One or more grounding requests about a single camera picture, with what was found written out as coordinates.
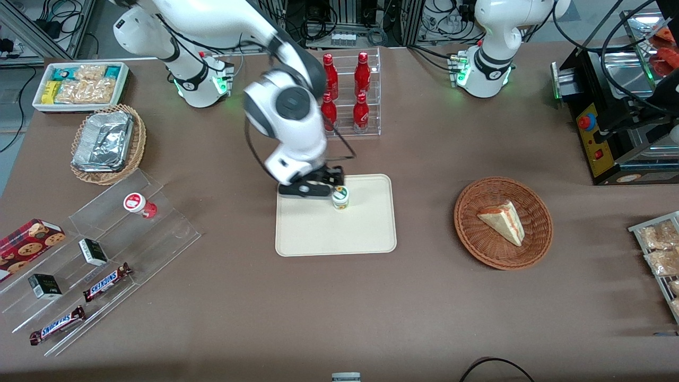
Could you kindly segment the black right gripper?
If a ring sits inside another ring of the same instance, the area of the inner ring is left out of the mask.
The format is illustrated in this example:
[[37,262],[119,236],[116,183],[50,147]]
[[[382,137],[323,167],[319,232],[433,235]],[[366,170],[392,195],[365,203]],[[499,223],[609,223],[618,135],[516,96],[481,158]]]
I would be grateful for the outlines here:
[[278,194],[289,197],[332,197],[337,187],[346,186],[342,166],[322,166],[305,176],[293,177],[290,185],[278,185]]

